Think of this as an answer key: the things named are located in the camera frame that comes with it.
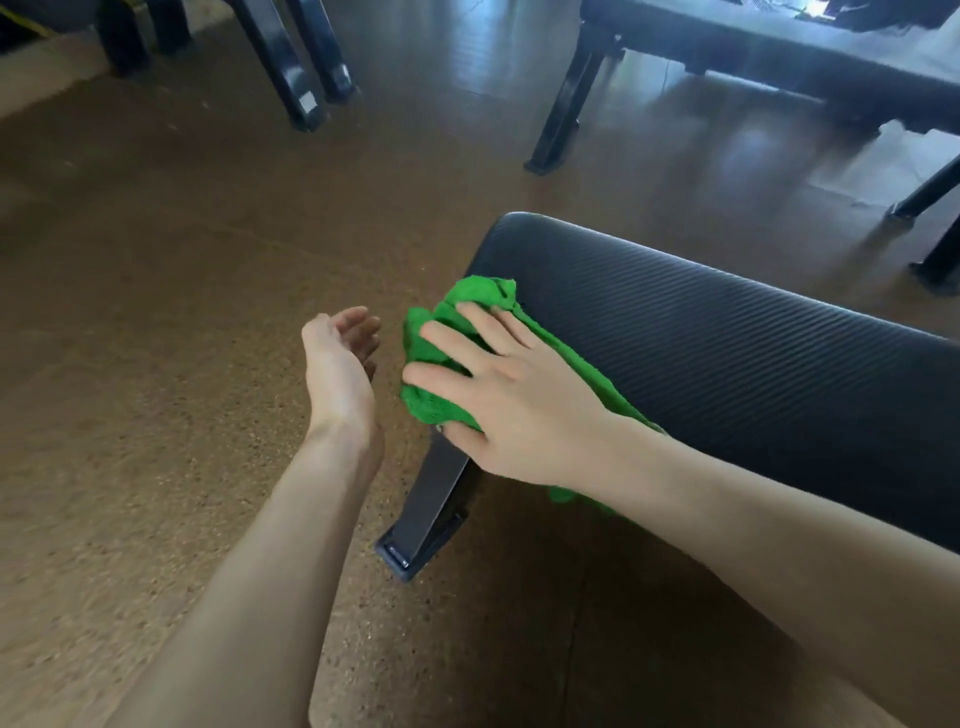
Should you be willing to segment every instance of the bench leg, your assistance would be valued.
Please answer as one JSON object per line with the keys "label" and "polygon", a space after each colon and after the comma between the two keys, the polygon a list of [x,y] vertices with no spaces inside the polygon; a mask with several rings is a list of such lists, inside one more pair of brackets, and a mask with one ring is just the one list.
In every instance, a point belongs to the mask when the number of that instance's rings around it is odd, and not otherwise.
{"label": "bench leg", "polygon": [[147,0],[154,23],[156,46],[164,56],[172,56],[190,44],[190,28],[181,0]]}
{"label": "bench leg", "polygon": [[476,466],[434,432],[403,511],[374,546],[403,581],[410,581],[467,518]]}
{"label": "bench leg", "polygon": [[324,121],[321,92],[300,65],[274,4],[271,0],[231,0],[230,4],[294,128],[312,132]]}
{"label": "bench leg", "polygon": [[333,35],[324,3],[322,0],[287,0],[287,7],[294,16],[310,60],[320,75],[326,100],[331,104],[343,104],[356,86],[344,63],[340,43]]}
{"label": "bench leg", "polygon": [[887,217],[910,221],[960,184],[960,157],[950,162],[907,197],[887,210]]}
{"label": "bench leg", "polygon": [[938,296],[955,296],[960,273],[960,217],[953,221],[937,247],[923,262],[911,263],[910,270],[929,291]]}
{"label": "bench leg", "polygon": [[607,55],[618,51],[613,34],[586,23],[581,24],[573,60],[566,69],[564,83],[543,125],[534,154],[523,165],[525,169],[534,174],[546,175],[563,164],[570,134],[577,126],[577,116],[584,107],[600,64]]}
{"label": "bench leg", "polygon": [[123,0],[100,0],[95,25],[110,68],[117,76],[126,78],[150,65],[150,55],[130,5]]}

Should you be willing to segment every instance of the glossy floor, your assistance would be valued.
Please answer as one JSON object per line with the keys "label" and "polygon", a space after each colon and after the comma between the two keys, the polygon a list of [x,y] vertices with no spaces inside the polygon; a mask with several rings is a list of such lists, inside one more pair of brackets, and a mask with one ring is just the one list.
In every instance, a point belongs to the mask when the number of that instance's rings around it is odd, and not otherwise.
{"label": "glossy floor", "polygon": [[571,0],[337,0],[361,94],[290,130],[233,23],[136,81],[0,124],[0,722],[97,726],[242,534],[304,424],[298,330],[385,320],[388,434],[327,637],[317,726],[890,725],[681,554],[492,480],[399,585],[371,544],[426,447],[399,406],[399,322],[501,213],[544,212],[960,336],[907,277],[953,195],[883,209],[960,140],[872,140],[816,104],[628,55],[567,164],[532,150]]}

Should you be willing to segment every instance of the wrist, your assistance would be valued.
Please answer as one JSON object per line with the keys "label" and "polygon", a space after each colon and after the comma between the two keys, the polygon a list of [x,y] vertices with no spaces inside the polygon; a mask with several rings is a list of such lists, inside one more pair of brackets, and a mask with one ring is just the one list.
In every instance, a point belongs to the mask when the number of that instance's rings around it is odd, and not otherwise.
{"label": "wrist", "polygon": [[612,412],[591,428],[588,449],[577,459],[569,487],[606,502],[617,490],[636,486],[650,471],[660,469],[666,435],[637,420]]}

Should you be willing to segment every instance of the floor seam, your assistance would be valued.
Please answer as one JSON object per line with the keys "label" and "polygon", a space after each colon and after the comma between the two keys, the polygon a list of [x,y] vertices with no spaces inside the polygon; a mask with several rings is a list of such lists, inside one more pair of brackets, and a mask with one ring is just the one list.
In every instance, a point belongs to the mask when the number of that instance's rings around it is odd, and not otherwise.
{"label": "floor seam", "polygon": [[570,695],[570,671],[573,668],[573,650],[577,643],[577,628],[584,611],[584,602],[587,596],[587,576],[589,574],[589,560],[584,563],[584,575],[580,579],[580,589],[577,592],[577,604],[573,610],[573,623],[570,625],[570,644],[566,648],[566,665],[564,666],[564,690],[560,698],[560,720],[567,725],[567,703]]}

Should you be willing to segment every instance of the black bench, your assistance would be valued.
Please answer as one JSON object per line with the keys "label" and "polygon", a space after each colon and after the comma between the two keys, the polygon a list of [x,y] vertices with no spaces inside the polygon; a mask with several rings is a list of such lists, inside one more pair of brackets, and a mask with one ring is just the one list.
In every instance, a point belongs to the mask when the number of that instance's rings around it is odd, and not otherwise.
{"label": "black bench", "polygon": [[[960,552],[960,346],[528,213],[501,218],[468,272],[516,279],[525,310],[673,437]],[[464,522],[473,473],[434,435],[376,545],[400,578]]]}
{"label": "black bench", "polygon": [[526,168],[564,160],[600,64],[623,48],[824,99],[920,133],[960,133],[960,74],[904,52],[895,36],[852,33],[709,0],[583,0],[573,60]]}

